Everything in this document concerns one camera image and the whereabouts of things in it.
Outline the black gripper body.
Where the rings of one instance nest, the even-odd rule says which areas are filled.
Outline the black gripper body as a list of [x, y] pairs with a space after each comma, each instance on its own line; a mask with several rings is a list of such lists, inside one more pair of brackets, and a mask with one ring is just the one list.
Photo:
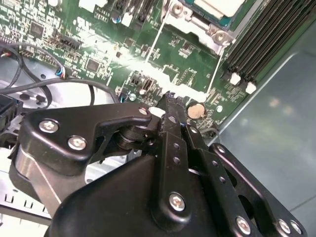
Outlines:
[[153, 220], [150, 198], [158, 156], [143, 156], [77, 190], [58, 208], [52, 237], [215, 237], [213, 217], [200, 178], [190, 173], [192, 218], [182, 230], [166, 232]]

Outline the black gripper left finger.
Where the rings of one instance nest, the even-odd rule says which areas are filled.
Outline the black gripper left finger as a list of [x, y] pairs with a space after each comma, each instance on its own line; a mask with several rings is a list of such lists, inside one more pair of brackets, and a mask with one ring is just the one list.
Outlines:
[[9, 177], [53, 218], [77, 190], [136, 158], [158, 156], [151, 215], [161, 229], [180, 230], [191, 218], [191, 193], [176, 101], [172, 92], [163, 95], [162, 116], [138, 103], [32, 112], [22, 121]]

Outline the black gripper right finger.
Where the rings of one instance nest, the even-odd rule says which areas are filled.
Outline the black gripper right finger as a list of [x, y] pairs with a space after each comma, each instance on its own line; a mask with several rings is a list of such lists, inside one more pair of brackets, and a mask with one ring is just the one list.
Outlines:
[[222, 144], [206, 145], [177, 99], [187, 143], [193, 220], [181, 237], [305, 237], [302, 224]]

